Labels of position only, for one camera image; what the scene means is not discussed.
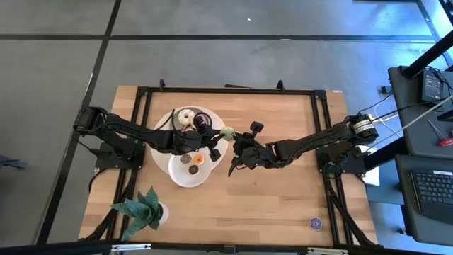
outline wooden table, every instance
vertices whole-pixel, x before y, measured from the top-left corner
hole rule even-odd
[[[119,86],[112,113],[129,120],[136,91],[136,86]],[[332,123],[342,121],[347,113],[343,93],[327,91],[327,96]],[[154,127],[170,109],[187,105],[214,111],[225,125],[239,132],[248,132],[254,120],[263,123],[264,129],[256,138],[261,144],[298,139],[315,132],[309,96],[269,94],[191,93],[188,98],[186,93],[153,93],[147,127]],[[138,120],[142,119],[142,112],[141,109]],[[322,110],[320,114],[321,127],[325,128]],[[137,199],[137,191],[146,193],[153,186],[159,200],[169,207],[170,216],[157,231],[146,227],[130,241],[294,246],[333,244],[326,194],[314,152],[304,153],[284,169],[244,169],[235,171],[228,178],[233,156],[230,143],[225,158],[206,182],[196,188],[182,188],[158,168],[147,150],[144,166],[138,173],[134,199]],[[118,170],[108,170],[93,182],[80,237],[92,233],[109,211],[118,173]],[[348,211],[368,238],[377,242],[363,183],[356,176],[345,174],[343,185]],[[341,216],[338,211],[336,215],[340,240],[344,242]],[[309,226],[313,217],[322,220],[323,228],[319,232]],[[121,219],[117,219],[115,237],[119,237]]]

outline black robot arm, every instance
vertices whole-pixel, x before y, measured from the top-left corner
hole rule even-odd
[[[116,114],[108,113],[103,108],[87,107],[79,111],[73,128],[81,135],[95,135],[100,138],[124,160],[131,160],[133,157],[139,156],[137,155],[139,153],[137,142],[146,142],[152,149],[160,153],[174,155],[182,155],[208,147],[212,161],[220,158],[220,153],[214,149],[220,139],[220,136],[215,137],[219,131],[213,130],[206,124],[200,124],[197,130],[187,132],[150,130],[124,120]]]
[[[263,129],[263,124],[253,122],[252,133],[237,133],[229,176],[237,167],[244,165],[250,169],[257,166],[282,168],[298,159],[303,153],[319,147],[329,147],[329,159],[336,163],[355,145],[365,145],[376,140],[377,131],[366,115],[348,116],[343,122],[335,124],[315,134],[298,140],[280,140],[265,146],[256,142],[255,137]]]

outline green succulent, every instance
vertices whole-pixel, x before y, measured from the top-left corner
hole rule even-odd
[[[147,225],[153,230],[157,230],[163,213],[153,187],[149,189],[146,196],[143,196],[139,191],[138,202],[126,199],[124,203],[116,203],[111,206],[123,215],[134,218],[134,221],[122,234],[121,241],[129,239]]]

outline gray concrete floor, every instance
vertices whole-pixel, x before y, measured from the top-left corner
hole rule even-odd
[[[0,1],[0,33],[103,33],[114,1]],[[114,34],[429,35],[416,4],[373,1],[123,1]],[[27,161],[0,171],[0,247],[33,243],[98,41],[0,40],[0,154]],[[349,41],[112,41],[92,106],[110,109],[117,86],[223,86],[336,89],[348,111],[383,98],[387,69],[410,64],[432,44]],[[433,66],[445,68],[439,58]],[[395,109],[383,103],[379,113]],[[397,119],[388,122],[397,129]],[[391,132],[378,125],[381,137]],[[98,141],[85,139],[96,146]],[[78,148],[50,242],[78,237],[94,157]],[[380,244],[451,253],[396,234],[401,212],[372,204]]]

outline white bowl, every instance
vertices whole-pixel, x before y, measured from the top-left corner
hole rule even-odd
[[[193,165],[193,161],[188,164],[183,164],[180,160],[181,156],[171,155],[170,160],[168,161],[168,174],[179,186],[193,188],[206,181],[212,169],[212,161],[209,150],[207,149],[200,149],[198,152],[189,152],[188,154],[192,159],[196,154],[201,154],[205,159],[203,164],[198,165],[198,173],[189,173],[189,166]]]

